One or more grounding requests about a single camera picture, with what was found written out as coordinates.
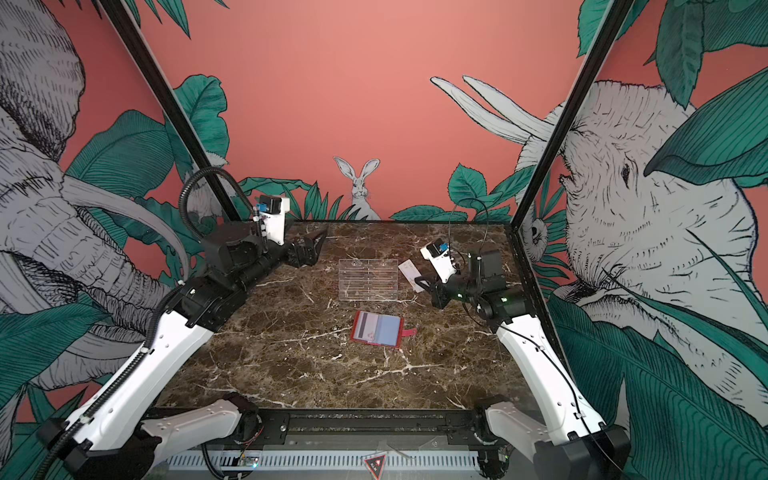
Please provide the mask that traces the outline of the white credit card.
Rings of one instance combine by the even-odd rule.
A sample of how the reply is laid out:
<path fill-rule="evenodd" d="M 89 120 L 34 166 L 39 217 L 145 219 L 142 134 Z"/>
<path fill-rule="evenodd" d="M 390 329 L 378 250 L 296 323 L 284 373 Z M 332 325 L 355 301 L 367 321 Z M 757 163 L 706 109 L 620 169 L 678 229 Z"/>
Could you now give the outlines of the white credit card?
<path fill-rule="evenodd" d="M 416 278 L 420 277 L 421 273 L 412 260 L 406 260 L 400 263 L 398 265 L 398 269 L 416 293 L 421 293 L 424 291 L 424 289 L 416 282 Z"/>

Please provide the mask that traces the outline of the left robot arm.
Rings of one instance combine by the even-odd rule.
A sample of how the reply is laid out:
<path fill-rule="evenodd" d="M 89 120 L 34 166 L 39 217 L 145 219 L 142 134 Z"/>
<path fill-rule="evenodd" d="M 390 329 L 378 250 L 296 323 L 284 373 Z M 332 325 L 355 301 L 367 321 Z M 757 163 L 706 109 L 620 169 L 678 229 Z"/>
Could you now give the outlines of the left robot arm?
<path fill-rule="evenodd" d="M 225 179 L 248 209 L 246 219 L 224 222 L 204 234 L 188 211 L 199 181 Z M 75 479 L 142 479 L 157 464 L 197 444 L 231 435 L 245 415 L 258 409 L 240 394 L 168 420 L 145 420 L 145 412 L 176 372 L 240 309 L 250 291 L 278 266 L 317 263 L 326 230 L 285 238 L 285 197 L 263 195 L 252 204 L 233 176 L 205 167 L 184 183 L 178 200 L 184 226 L 205 253 L 204 274 L 168 292 L 153 310 L 145 340 L 118 371 L 67 419 L 46 421 L 37 431 L 47 454 L 36 478 L 55 462 Z"/>

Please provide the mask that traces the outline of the clear acrylic card display rack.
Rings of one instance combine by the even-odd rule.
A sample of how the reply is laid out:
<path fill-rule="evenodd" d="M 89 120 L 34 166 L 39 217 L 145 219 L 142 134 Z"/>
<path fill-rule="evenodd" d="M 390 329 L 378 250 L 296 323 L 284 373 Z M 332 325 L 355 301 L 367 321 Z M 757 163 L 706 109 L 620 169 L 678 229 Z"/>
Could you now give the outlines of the clear acrylic card display rack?
<path fill-rule="evenodd" d="M 341 259 L 338 261 L 339 300 L 396 301 L 398 275 L 396 260 Z"/>

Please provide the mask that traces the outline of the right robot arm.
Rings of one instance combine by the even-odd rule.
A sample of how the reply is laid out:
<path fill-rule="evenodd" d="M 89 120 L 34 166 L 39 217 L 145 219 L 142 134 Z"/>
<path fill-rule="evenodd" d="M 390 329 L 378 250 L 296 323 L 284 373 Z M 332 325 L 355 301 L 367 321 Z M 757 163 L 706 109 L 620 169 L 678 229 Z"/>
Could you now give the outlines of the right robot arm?
<path fill-rule="evenodd" d="M 468 255 L 459 271 L 443 240 L 421 249 L 437 275 L 415 283 L 433 306 L 452 300 L 475 311 L 510 352 L 528 384 L 542 419 L 536 421 L 510 401 L 483 409 L 487 431 L 524 455 L 540 479 L 622 479 L 630 450 L 627 433 L 610 427 L 584 397 L 548 340 L 528 297 L 504 276 L 497 249 Z"/>

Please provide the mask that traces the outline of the red leather card holder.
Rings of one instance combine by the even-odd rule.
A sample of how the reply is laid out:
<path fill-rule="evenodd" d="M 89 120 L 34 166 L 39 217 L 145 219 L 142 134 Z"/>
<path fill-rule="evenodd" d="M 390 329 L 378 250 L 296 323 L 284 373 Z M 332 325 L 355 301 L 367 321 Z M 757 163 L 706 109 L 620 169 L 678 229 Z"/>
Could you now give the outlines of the red leather card holder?
<path fill-rule="evenodd" d="M 416 328 L 407 329 L 405 327 L 405 321 L 403 318 L 393 315 L 379 315 L 378 331 L 376 340 L 374 343 L 363 343 L 352 339 L 352 333 L 354 330 L 354 323 L 357 313 L 354 318 L 354 322 L 351 329 L 350 340 L 357 343 L 362 343 L 371 346 L 383 346 L 388 348 L 399 348 L 402 340 L 412 337 L 417 334 Z"/>

